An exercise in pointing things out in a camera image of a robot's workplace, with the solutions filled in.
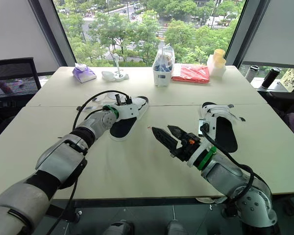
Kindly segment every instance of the paper sign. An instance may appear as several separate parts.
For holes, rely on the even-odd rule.
[[[292,92],[294,90],[294,69],[288,69],[281,78],[280,83],[288,92]]]

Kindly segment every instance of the black cable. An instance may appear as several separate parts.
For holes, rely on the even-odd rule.
[[[129,99],[129,96],[123,92],[119,92],[119,91],[115,91],[115,90],[109,90],[109,91],[104,91],[104,92],[100,92],[94,96],[92,96],[91,98],[89,98],[82,106],[81,108],[78,110],[78,113],[75,117],[75,120],[74,120],[74,123],[73,123],[73,130],[75,129],[76,127],[76,123],[77,123],[77,120],[79,118],[79,115],[80,113],[83,111],[83,109],[86,107],[86,105],[91,101],[93,100],[94,98],[98,97],[99,95],[101,94],[105,94],[105,93],[109,93],[109,92],[116,92],[116,93],[120,93],[120,94],[123,94],[126,96],[126,99]],[[87,119],[91,114],[95,113],[95,112],[98,112],[98,111],[102,111],[102,109],[98,109],[98,110],[94,110],[92,111],[91,113],[89,113],[87,115],[87,117],[85,119]],[[73,187],[73,190],[72,190],[72,193],[70,195],[70,198],[69,198],[69,201],[67,203],[67,205],[65,206],[65,208],[63,209],[61,215],[57,218],[57,220],[55,221],[55,223],[53,224],[53,226],[49,229],[49,231],[46,233],[46,235],[50,235],[52,233],[52,231],[55,229],[55,227],[58,225],[58,223],[60,222],[60,220],[62,219],[62,216],[64,215],[64,212],[66,212],[69,208],[69,206],[71,205],[72,203],[72,200],[73,200],[73,197],[74,197],[74,194],[75,194],[75,191],[76,191],[76,188],[77,188],[77,180],[75,181],[74,183],[74,187]]]
[[[87,117],[84,119],[84,120],[86,120],[87,118],[89,118],[89,116],[91,115],[91,114],[93,114],[93,113],[96,113],[96,112],[99,112],[99,111],[102,111],[103,109],[97,109],[97,110],[95,110],[95,111],[92,111],[91,113],[89,113],[88,115],[87,115]]]
[[[232,156],[222,147],[220,146],[217,142],[215,142],[206,132],[206,128],[208,127],[208,123],[204,123],[201,127],[200,127],[200,130],[202,132],[202,135],[211,143],[213,144],[217,149],[219,149],[231,162],[233,162],[236,166],[238,166],[239,168],[247,171],[249,174],[250,174],[250,177],[249,177],[249,181],[246,185],[246,187],[243,189],[242,192],[240,192],[236,197],[230,199],[230,203],[233,203],[237,200],[239,200],[240,198],[242,198],[247,192],[248,190],[250,189],[250,187],[252,186],[253,184],[253,181],[254,181],[254,172],[253,170],[247,166],[247,165],[244,165],[244,164],[239,164],[234,158],[232,158]]]
[[[88,100],[87,100],[87,101],[81,106],[81,108],[78,110],[78,113],[77,113],[76,118],[75,118],[75,120],[74,120],[73,130],[74,130],[75,127],[76,127],[76,123],[77,123],[77,120],[78,120],[78,118],[79,118],[80,113],[83,111],[83,109],[86,107],[86,105],[87,105],[92,99],[98,97],[99,95],[101,95],[101,94],[105,94],[105,93],[109,93],[109,92],[116,92],[116,93],[123,94],[123,95],[126,96],[126,99],[129,99],[129,96],[128,96],[127,94],[125,94],[125,93],[123,93],[123,92],[115,91],[115,90],[110,90],[110,91],[100,92],[100,93],[98,93],[98,94],[92,96],[92,97],[89,98],[89,99],[88,99]]]
[[[67,205],[65,206],[65,208],[63,209],[61,215],[57,218],[57,220],[55,221],[55,223],[53,224],[53,226],[49,229],[49,231],[46,233],[46,235],[50,235],[53,230],[55,229],[55,227],[58,225],[58,223],[60,222],[60,220],[62,219],[62,216],[64,215],[64,212],[67,211],[67,209],[69,208],[69,206],[71,205],[71,202],[73,200],[73,197],[74,197],[74,194],[75,194],[75,191],[76,191],[76,187],[77,187],[77,180],[75,181],[74,183],[74,188],[72,190],[72,193],[70,195],[70,198],[69,198],[69,201],[67,203]]]

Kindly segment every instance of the black pad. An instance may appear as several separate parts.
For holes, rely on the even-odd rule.
[[[136,117],[132,117],[114,123],[110,129],[110,134],[115,138],[124,138],[130,132],[136,120]]]
[[[224,117],[217,117],[216,142],[229,153],[234,153],[237,150],[232,123]]]

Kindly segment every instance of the white table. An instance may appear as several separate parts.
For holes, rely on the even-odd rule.
[[[206,101],[217,104],[262,104],[266,101],[234,66],[227,66],[222,79],[211,79],[209,84],[171,82],[168,87],[156,87],[151,68],[124,68],[130,79],[105,82],[101,71],[115,68],[92,68],[97,79],[81,84],[72,75],[73,67],[60,67],[27,106],[82,105],[91,96],[118,90],[131,96],[144,95],[150,106],[199,105]]]
[[[198,106],[149,107],[128,140],[108,132],[87,154],[75,199],[204,197],[220,195],[179,159],[172,159],[149,129],[180,126],[197,133]],[[234,125],[233,157],[262,176],[273,193],[294,192],[294,134],[267,104],[235,105],[245,123]],[[38,157],[72,129],[75,107],[25,107],[0,136],[0,193],[32,172]],[[69,198],[70,189],[56,199]]]

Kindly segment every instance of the window frame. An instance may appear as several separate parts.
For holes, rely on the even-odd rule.
[[[246,0],[225,54],[226,65],[241,65],[271,0]],[[62,66],[75,66],[76,58],[52,0],[28,0],[52,52]]]

